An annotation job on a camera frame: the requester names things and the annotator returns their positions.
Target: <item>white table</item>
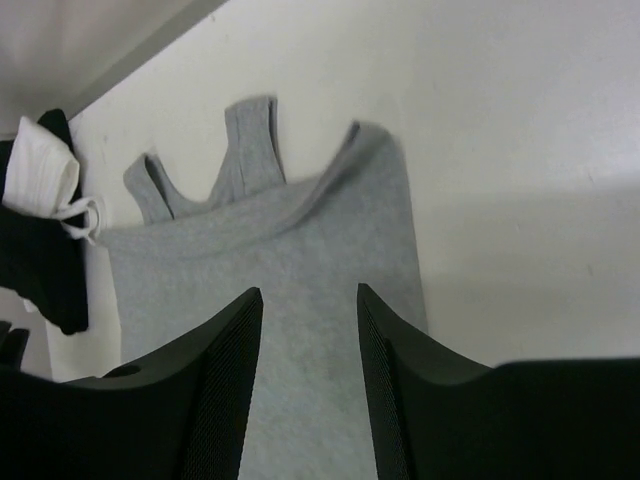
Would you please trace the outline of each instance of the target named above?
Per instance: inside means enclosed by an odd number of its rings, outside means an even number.
[[[289,181],[380,122],[406,150],[431,335],[487,364],[638,354],[639,24],[634,0],[230,0],[73,119],[85,192],[141,223],[122,174],[153,149],[205,198],[248,95],[279,98]],[[119,361],[108,255],[87,262],[75,376]]]

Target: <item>black cloth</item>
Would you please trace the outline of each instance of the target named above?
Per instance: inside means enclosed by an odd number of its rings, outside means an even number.
[[[74,152],[62,110],[45,113],[38,124]],[[4,187],[13,141],[0,142],[0,194]],[[73,199],[81,196],[80,188]],[[82,216],[67,222],[82,227]],[[73,240],[58,220],[37,218],[0,206],[0,286],[31,300],[40,313],[66,335],[89,326],[82,244]]]

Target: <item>shoulder strap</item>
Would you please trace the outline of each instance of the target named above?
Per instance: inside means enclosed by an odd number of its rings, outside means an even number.
[[[128,171],[125,175],[146,177],[144,181],[140,178],[133,184],[129,178],[127,184],[140,208],[146,210],[146,215],[143,212],[145,224],[165,221],[167,211],[170,218],[197,215],[283,185],[284,175],[276,154],[275,108],[275,98],[255,97],[225,110],[229,146],[211,194],[204,202],[185,198],[173,185],[157,158],[139,159],[142,167],[134,168],[132,165],[132,173]],[[156,205],[160,201],[164,208],[150,205],[151,202]]]

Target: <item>gray fabric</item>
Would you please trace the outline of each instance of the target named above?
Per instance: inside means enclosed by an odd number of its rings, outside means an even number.
[[[354,123],[323,174],[287,185],[269,134],[273,104],[257,98],[227,111],[229,151],[206,205],[184,199],[157,160],[152,173],[128,171],[149,224],[100,238],[123,359],[260,287],[263,333],[240,478],[373,480],[357,284],[425,328],[402,152],[386,130]],[[158,191],[148,192],[153,185]]]

